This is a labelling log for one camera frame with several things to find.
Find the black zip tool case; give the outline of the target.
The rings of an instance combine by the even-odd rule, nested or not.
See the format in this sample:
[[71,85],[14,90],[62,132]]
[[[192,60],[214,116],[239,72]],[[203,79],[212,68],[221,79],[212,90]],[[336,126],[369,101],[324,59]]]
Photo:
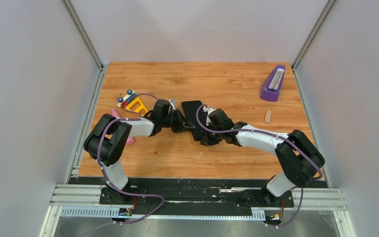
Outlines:
[[204,136],[204,129],[197,122],[196,111],[200,106],[202,106],[202,102],[199,100],[183,101],[181,106],[186,119],[194,125],[194,128],[190,130],[194,141],[201,141]]

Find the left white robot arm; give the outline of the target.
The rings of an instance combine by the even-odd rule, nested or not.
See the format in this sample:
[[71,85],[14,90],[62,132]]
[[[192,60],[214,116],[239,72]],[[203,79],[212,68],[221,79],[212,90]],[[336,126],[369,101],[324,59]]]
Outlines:
[[120,157],[129,138],[157,135],[163,128],[173,133],[195,129],[175,105],[158,99],[152,110],[140,118],[117,118],[104,114],[86,137],[83,148],[96,160],[108,186],[113,190],[113,198],[120,204],[128,203],[131,190],[129,179],[124,172]]

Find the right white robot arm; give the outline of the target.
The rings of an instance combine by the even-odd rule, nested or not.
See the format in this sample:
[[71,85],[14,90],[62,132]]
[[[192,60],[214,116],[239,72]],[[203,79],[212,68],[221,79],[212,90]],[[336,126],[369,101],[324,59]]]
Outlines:
[[272,176],[261,189],[263,202],[275,206],[282,195],[294,188],[304,188],[310,181],[323,177],[325,159],[300,130],[279,133],[234,123],[222,109],[205,105],[197,108],[198,124],[214,138],[239,147],[251,147],[275,155],[281,172]]

